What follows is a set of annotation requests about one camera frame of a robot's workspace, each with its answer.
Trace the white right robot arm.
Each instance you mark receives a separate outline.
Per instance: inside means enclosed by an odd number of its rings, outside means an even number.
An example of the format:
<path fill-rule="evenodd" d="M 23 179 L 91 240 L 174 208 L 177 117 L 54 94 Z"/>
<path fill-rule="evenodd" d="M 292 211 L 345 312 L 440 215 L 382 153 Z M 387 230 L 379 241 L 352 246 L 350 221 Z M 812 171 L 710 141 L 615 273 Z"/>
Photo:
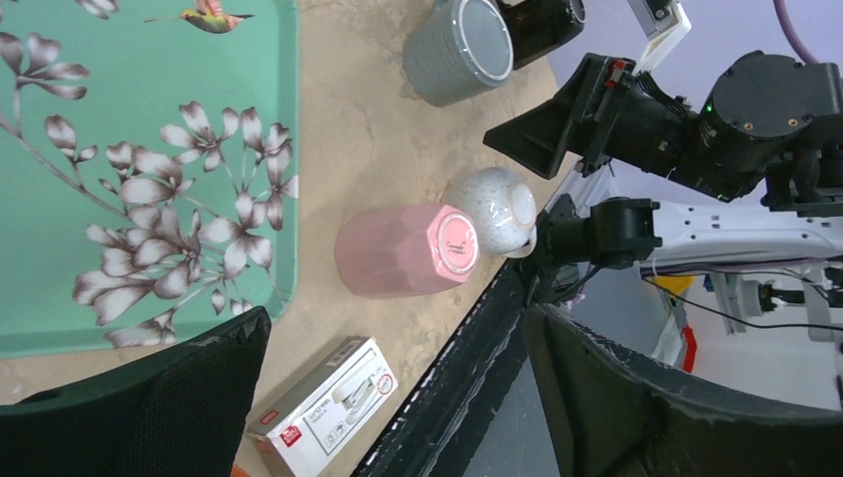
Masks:
<path fill-rule="evenodd" d="M 551 99 L 483 142 L 545 179 L 574 153 L 583 176 L 615 159 L 723 203 L 765 183 L 773 212 L 842 213 L 842 77 L 833 63 L 747 53 L 694 111 L 633 60 L 589 53 Z"/>

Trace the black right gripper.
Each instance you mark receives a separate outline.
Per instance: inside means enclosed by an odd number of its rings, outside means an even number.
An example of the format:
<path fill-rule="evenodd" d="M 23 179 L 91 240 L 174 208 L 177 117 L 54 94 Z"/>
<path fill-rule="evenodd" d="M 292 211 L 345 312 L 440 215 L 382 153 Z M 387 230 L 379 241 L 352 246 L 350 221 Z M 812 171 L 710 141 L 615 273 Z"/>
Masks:
<path fill-rule="evenodd" d="M 558 175 L 568 152 L 582 156 L 585 177 L 613 159 L 668 177 L 698 114 L 686 97 L 669 95 L 634 66 L 626 58 L 585 55 L 550 99 L 487 130 L 483 144 L 544 179 Z"/>

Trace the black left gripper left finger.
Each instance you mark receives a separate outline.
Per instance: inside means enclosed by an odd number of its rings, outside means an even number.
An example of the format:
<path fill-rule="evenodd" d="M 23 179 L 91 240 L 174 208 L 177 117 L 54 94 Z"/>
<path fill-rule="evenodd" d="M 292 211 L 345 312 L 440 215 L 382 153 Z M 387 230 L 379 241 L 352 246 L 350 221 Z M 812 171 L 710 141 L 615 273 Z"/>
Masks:
<path fill-rule="evenodd" d="M 191 340 L 2 406 L 2 475 L 230 475 L 270 329 L 259 306 Z"/>

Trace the pink faceted mug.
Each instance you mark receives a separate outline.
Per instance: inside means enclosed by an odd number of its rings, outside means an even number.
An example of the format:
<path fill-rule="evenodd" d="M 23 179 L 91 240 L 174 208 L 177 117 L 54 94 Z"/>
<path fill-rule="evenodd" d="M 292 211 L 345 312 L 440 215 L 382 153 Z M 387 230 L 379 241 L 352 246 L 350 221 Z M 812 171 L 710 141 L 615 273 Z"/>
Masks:
<path fill-rule="evenodd" d="M 368 298 L 449 290 L 467 280 L 479 256 L 471 218 L 438 203 L 357 215 L 340 229 L 334 247 L 341 281 Z"/>

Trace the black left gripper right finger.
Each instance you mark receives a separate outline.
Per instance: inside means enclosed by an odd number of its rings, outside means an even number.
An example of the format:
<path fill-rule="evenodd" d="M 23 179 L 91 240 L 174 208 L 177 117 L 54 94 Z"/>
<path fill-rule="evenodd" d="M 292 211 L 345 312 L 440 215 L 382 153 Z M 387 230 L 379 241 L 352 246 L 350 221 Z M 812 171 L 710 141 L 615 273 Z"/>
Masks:
<path fill-rule="evenodd" d="M 539 304 L 525 340 L 564 476 L 838 476 L 838 411 L 759 397 L 628 349 Z"/>

